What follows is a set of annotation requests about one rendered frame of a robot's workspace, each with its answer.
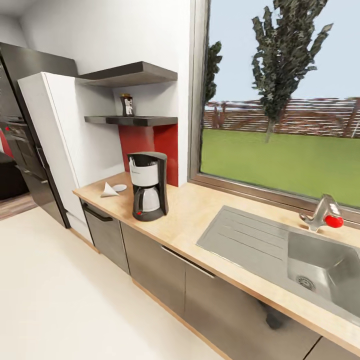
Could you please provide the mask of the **bottle of coffee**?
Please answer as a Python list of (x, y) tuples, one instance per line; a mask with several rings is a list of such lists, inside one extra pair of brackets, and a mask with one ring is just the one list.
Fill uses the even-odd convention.
[(131, 97), (131, 95), (123, 93), (120, 97), (120, 100), (123, 107), (122, 115), (124, 117), (134, 117), (135, 114), (132, 108), (133, 98)]

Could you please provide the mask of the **paper coffee filter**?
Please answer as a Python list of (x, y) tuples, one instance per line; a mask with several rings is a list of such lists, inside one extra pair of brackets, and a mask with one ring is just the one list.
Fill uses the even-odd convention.
[(108, 183), (105, 184), (105, 191), (101, 195), (102, 197), (118, 196), (119, 194)]

